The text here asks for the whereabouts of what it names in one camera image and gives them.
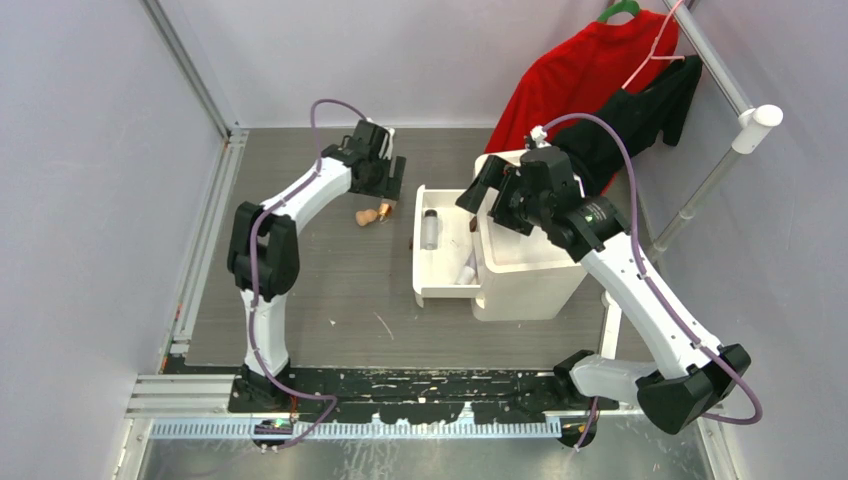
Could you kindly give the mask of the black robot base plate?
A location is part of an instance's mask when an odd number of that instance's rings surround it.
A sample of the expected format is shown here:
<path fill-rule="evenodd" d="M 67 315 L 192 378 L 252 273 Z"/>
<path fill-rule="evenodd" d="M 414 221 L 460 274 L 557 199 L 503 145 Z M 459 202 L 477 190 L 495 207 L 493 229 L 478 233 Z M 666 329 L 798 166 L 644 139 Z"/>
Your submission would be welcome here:
<path fill-rule="evenodd" d="M 287 368 L 278 380 L 304 398 L 242 368 L 228 411 L 292 413 L 314 421 L 333 395 L 337 404 L 328 422 L 365 424 L 378 418 L 386 424 L 449 424 L 469 407 L 475 424 L 487 425 L 539 423 L 548 412 L 590 407 L 588 398 L 553 371 Z"/>

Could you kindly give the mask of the white purple tube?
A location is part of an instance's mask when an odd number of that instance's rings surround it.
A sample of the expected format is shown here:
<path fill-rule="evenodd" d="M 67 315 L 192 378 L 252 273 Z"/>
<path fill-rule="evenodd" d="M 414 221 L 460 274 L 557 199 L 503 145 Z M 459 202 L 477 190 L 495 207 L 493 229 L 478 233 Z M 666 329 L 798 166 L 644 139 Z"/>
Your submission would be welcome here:
<path fill-rule="evenodd" d="M 459 270 L 455 279 L 456 285 L 472 285 L 477 280 L 477 260 L 474 251 L 471 251 L 464 265 Z"/>

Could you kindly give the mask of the white drawer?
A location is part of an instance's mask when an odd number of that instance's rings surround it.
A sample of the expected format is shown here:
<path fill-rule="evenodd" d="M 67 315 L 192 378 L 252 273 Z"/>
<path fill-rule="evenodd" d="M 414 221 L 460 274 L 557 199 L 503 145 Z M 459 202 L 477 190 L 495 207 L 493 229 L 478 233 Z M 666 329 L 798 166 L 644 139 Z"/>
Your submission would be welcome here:
<path fill-rule="evenodd" d="M 457 207 L 461 189 L 434 189 L 419 186 L 415 197 L 412 244 L 412 288 L 416 304 L 424 308 L 428 301 L 464 300 L 474 306 L 482 287 L 456 285 L 455 279 L 471 251 L 475 253 L 471 223 L 474 216 Z M 421 223 L 424 211 L 435 209 L 439 217 L 439 245 L 427 251 L 421 246 Z"/>

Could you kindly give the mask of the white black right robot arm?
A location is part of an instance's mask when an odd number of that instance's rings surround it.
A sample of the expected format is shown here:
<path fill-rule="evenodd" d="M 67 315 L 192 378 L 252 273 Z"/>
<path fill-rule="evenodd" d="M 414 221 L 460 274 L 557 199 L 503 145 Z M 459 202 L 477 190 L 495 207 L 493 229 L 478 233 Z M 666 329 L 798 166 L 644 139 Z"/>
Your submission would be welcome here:
<path fill-rule="evenodd" d="M 636 405 L 667 434 L 677 434 L 724 400 L 751 364 L 740 344 L 710 334 L 674 295 L 642 250 L 635 228 L 603 196 L 585 197 L 567 155 L 555 147 L 525 150 L 513 164 L 488 155 L 458 207 L 476 214 L 490 191 L 488 217 L 530 235 L 541 229 L 594 277 L 634 324 L 649 362 L 582 350 L 555 367 L 558 403 L 582 409 L 593 397 Z"/>

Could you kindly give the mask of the clear vial black cap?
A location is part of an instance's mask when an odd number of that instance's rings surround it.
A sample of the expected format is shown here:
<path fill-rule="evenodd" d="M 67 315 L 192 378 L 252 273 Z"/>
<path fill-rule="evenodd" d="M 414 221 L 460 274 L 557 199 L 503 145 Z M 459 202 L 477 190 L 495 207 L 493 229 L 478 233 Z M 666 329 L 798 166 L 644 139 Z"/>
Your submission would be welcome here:
<path fill-rule="evenodd" d="M 424 211 L 421 223 L 421 246 L 424 250 L 433 251 L 439 245 L 439 217 L 435 209 Z"/>

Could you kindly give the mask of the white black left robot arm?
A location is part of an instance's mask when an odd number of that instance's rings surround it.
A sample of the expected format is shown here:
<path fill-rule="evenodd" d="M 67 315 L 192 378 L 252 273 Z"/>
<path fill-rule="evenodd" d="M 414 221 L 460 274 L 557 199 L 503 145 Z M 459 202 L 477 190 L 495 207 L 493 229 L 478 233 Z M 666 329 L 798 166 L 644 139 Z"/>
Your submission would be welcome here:
<path fill-rule="evenodd" d="M 311 168 L 281 193 L 236 210 L 226 266 L 245 307 L 242 377 L 269 413 L 285 409 L 296 393 L 286 381 L 285 314 L 301 270 L 300 234 L 344 194 L 399 199 L 406 160 L 394 156 L 394 137 L 394 129 L 360 120 L 340 143 L 319 150 Z"/>

